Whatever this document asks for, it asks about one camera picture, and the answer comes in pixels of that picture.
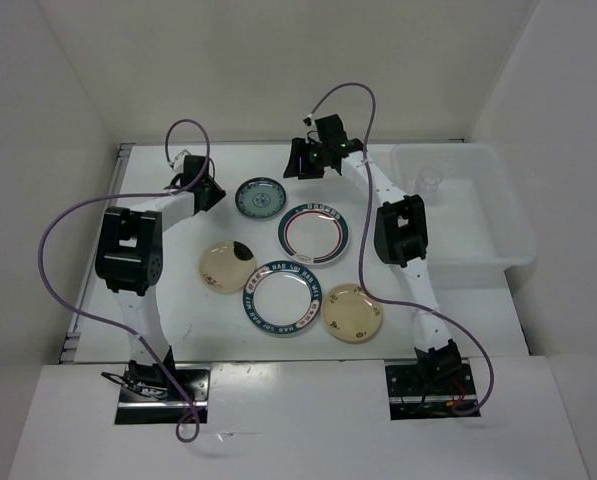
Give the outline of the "blue floral small plate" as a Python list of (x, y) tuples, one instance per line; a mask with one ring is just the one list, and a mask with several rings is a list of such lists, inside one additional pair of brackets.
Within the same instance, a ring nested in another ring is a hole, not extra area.
[(286, 205), (284, 187), (268, 177), (257, 177), (245, 181), (235, 193), (235, 205), (244, 216), (267, 219), (277, 215)]

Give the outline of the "beige plate with black patch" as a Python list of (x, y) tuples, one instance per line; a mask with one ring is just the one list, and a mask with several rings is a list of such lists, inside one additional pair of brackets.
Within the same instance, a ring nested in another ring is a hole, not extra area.
[(249, 247), (229, 240), (214, 243), (203, 252), (198, 272), (207, 288), (220, 294), (231, 294), (244, 287), (256, 266), (256, 258)]

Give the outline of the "white plate green red rim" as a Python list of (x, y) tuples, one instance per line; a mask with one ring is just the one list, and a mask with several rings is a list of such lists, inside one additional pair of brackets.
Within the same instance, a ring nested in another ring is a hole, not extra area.
[(333, 207), (306, 203), (292, 208), (281, 218), (277, 236), (289, 259), (321, 266), (334, 262), (345, 252), (350, 229), (344, 216)]

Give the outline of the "clear plastic cup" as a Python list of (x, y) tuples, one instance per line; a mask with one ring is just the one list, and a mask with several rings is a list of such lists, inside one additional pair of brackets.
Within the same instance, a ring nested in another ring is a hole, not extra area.
[(421, 169), (414, 183), (414, 192), (425, 200), (432, 199), (438, 193), (443, 181), (443, 174), (431, 167)]

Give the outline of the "white plate teal lettered rim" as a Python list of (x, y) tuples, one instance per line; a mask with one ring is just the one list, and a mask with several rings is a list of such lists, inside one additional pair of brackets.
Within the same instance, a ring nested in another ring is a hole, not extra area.
[(316, 275), (291, 261), (257, 268), (242, 292), (246, 318), (261, 332), (289, 337), (301, 333), (320, 312), (323, 291)]

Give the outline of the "beige plate with calligraphy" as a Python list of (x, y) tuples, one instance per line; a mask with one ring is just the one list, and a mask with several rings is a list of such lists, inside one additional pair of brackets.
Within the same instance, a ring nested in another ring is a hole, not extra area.
[(372, 339), (383, 320), (383, 307), (360, 285), (335, 286), (326, 295), (321, 316), (327, 331), (340, 341), (359, 344)]

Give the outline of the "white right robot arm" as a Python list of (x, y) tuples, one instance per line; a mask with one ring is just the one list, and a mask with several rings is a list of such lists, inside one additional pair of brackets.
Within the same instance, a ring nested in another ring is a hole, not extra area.
[(303, 123), (316, 128), (316, 140), (305, 136), (291, 142), (285, 178), (320, 179), (331, 168), (366, 195), (366, 222), (374, 224), (373, 246), (379, 260), (389, 266), (411, 292), (406, 304), (418, 310), (412, 320), (417, 382), (428, 393), (444, 389), (461, 368), (461, 355), (441, 317), (427, 263), (428, 231), (421, 196), (396, 186), (365, 151), (350, 139), (337, 115)]

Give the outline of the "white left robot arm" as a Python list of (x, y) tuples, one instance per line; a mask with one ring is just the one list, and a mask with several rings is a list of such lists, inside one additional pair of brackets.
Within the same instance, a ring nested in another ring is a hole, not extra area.
[(212, 161), (187, 155), (177, 163), (173, 185), (181, 193), (146, 200), (131, 207), (111, 206), (103, 215), (95, 272), (113, 293), (128, 334), (129, 379), (158, 400), (178, 385), (173, 352), (166, 339), (156, 298), (164, 269), (165, 231), (206, 212), (226, 192), (210, 175)]

